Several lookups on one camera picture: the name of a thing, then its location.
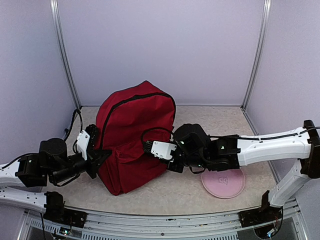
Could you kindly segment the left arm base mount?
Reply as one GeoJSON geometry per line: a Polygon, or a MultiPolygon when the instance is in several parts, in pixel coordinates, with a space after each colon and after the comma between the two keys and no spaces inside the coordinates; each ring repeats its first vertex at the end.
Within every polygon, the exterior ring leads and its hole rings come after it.
{"type": "Polygon", "coordinates": [[[45,213],[43,218],[55,223],[83,229],[87,220],[87,213],[65,207],[63,196],[56,191],[47,191],[44,196],[45,213]]]}

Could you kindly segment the red student backpack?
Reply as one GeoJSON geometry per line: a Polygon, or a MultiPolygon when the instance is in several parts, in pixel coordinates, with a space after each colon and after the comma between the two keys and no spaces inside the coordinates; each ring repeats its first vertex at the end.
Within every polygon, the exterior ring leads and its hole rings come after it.
{"type": "Polygon", "coordinates": [[[98,176],[108,191],[129,193],[162,175],[167,166],[147,154],[143,141],[170,140],[176,116],[174,99],[145,80],[112,93],[100,106],[96,150],[112,150],[98,176]]]}

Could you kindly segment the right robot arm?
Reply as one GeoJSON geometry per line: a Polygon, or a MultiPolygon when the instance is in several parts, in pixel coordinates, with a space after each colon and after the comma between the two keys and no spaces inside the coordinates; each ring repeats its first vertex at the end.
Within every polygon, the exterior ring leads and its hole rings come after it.
{"type": "Polygon", "coordinates": [[[258,136],[227,135],[214,139],[199,124],[184,124],[174,140],[163,144],[169,166],[227,171],[280,159],[296,159],[291,170],[262,197],[256,218],[266,222],[305,183],[320,177],[319,128],[305,120],[293,130],[258,136]]]}

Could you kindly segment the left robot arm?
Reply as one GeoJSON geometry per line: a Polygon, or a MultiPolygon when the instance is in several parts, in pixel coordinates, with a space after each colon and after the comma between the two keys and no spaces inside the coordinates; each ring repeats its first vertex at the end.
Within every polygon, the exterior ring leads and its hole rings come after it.
{"type": "Polygon", "coordinates": [[[92,146],[84,154],[68,155],[67,145],[60,138],[40,143],[38,153],[26,153],[0,167],[0,201],[35,210],[63,223],[70,218],[64,199],[58,192],[28,192],[22,187],[45,187],[48,183],[64,187],[82,173],[92,179],[102,163],[111,155],[109,150],[95,151],[92,146]]]}

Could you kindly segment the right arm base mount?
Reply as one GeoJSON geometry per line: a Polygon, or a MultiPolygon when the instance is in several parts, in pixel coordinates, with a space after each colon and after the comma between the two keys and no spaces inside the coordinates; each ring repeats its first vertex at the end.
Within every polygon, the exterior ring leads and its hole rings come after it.
{"type": "Polygon", "coordinates": [[[261,198],[261,206],[249,210],[243,210],[238,213],[239,221],[242,228],[255,226],[259,224],[275,221],[276,218],[282,218],[283,207],[273,207],[269,201],[267,190],[261,198]]]}

